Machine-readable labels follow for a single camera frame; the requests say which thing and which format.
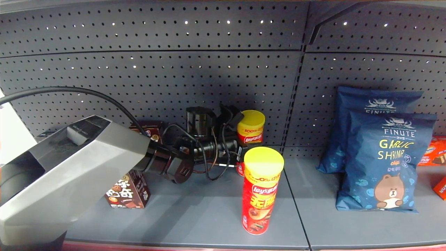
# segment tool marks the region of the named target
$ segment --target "store shelf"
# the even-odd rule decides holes
[[[419,167],[415,213],[337,211],[339,176],[314,168],[318,159],[287,159],[285,171],[313,250],[445,244],[446,202],[432,187],[444,167]]]
[[[147,176],[152,196],[145,209],[93,205],[66,240],[153,247],[304,250],[308,242],[290,189],[282,176],[268,231],[246,232],[241,224],[243,178],[229,170],[217,181],[194,174],[184,184]]]

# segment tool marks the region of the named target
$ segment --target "bear cartoon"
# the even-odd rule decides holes
[[[404,183],[399,173],[397,176],[384,175],[375,187],[375,198],[378,200],[376,206],[379,209],[399,207],[403,204],[403,197]]]

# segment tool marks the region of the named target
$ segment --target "perforated metal panel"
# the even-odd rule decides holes
[[[265,143],[280,145],[300,52],[105,52],[0,59],[5,94],[67,85],[103,92],[137,119],[184,123],[185,109],[219,102],[257,109],[266,116]],[[97,114],[128,125],[105,101],[84,94],[51,93],[23,98],[13,107],[31,131],[60,129]]]
[[[0,15],[1,57],[110,50],[300,50],[306,2],[77,4]]]
[[[283,156],[285,158],[320,158],[324,151],[323,147],[285,147]]]
[[[390,91],[424,91],[417,113],[434,113],[434,133],[446,134],[446,59],[392,54],[307,53],[286,146],[324,146],[339,85]]]
[[[306,51],[444,56],[445,14],[431,6],[369,4],[324,24]]]

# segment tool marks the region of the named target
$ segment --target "chip bag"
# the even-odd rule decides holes
[[[415,167],[432,138],[435,114],[350,111],[345,176],[338,210],[416,212]]]
[[[347,132],[350,128],[348,110],[369,114],[412,113],[423,92],[389,92],[338,87],[335,117],[329,144],[319,166],[324,173],[344,172]]]

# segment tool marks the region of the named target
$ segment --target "orange snack box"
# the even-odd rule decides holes
[[[443,166],[446,165],[446,137],[433,136],[426,153],[418,166]]]
[[[446,201],[446,177],[434,187],[434,192],[438,194],[444,201]]]

